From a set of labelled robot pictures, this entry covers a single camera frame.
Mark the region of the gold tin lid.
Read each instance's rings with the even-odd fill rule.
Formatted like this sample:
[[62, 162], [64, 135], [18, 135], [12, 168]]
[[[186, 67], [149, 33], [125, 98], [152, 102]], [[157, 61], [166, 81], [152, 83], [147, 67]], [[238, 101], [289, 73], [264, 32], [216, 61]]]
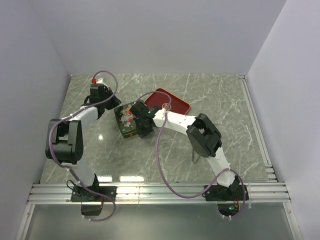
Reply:
[[131, 107], [134, 101], [117, 106], [114, 109], [114, 115], [119, 131], [124, 139], [132, 137], [137, 134], [135, 123], [135, 116], [131, 113]]

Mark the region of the silver metal tongs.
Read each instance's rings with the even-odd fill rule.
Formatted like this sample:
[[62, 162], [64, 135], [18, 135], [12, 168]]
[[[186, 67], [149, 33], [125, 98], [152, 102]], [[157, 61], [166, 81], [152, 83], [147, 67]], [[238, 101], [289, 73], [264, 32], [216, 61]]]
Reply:
[[192, 148], [191, 162], [192, 162], [193, 164], [196, 164], [196, 163], [199, 161], [200, 157], [201, 157], [201, 156], [195, 151], [195, 149]]

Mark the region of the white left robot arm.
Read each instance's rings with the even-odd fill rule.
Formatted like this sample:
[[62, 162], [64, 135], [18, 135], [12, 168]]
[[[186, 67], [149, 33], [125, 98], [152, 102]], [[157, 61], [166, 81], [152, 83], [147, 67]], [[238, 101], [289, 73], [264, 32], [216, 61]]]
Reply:
[[72, 193], [87, 201], [103, 196], [98, 177], [83, 160], [83, 128], [101, 118], [106, 110], [119, 106], [121, 101], [104, 83], [90, 85], [90, 94], [78, 111], [48, 124], [45, 155], [74, 177]]

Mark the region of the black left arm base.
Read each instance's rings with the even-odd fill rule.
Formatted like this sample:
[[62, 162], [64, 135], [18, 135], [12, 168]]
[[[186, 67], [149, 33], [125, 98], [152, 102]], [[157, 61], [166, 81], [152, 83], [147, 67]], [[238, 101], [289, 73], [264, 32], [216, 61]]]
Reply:
[[81, 204], [81, 214], [86, 217], [99, 216], [102, 213], [103, 205], [113, 202], [116, 198], [116, 186], [99, 186], [96, 193], [87, 191], [81, 186], [74, 186], [70, 201]]

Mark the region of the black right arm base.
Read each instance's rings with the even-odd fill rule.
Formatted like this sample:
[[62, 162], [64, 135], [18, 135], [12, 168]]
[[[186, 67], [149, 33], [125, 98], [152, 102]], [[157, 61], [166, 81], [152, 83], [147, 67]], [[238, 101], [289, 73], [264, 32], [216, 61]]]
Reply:
[[245, 203], [249, 200], [247, 186], [242, 184], [231, 187], [221, 185], [212, 185], [205, 193], [202, 194], [207, 202], [220, 202], [217, 204], [217, 209], [222, 218], [231, 220], [241, 212], [240, 203]]

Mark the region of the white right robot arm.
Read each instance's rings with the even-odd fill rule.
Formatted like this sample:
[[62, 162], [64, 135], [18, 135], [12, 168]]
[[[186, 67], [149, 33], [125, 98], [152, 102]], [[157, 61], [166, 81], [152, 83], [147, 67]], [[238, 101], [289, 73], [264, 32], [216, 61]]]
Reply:
[[[153, 131], [153, 128], [160, 128], [155, 147], [156, 162], [164, 184], [173, 194], [183, 199], [193, 199], [206, 194], [213, 187], [217, 201], [232, 201], [240, 195], [238, 190], [241, 189], [243, 199], [246, 200], [244, 182], [240, 175], [230, 168], [223, 150], [222, 135], [207, 115], [201, 113], [198, 116], [188, 116], [158, 106], [149, 108], [140, 100], [133, 104], [130, 112], [135, 117], [134, 121], [139, 137], [147, 136]], [[161, 134], [164, 129], [186, 135], [192, 149], [199, 156], [207, 159], [215, 178], [201, 192], [195, 195], [182, 195], [167, 182], [159, 154]]]

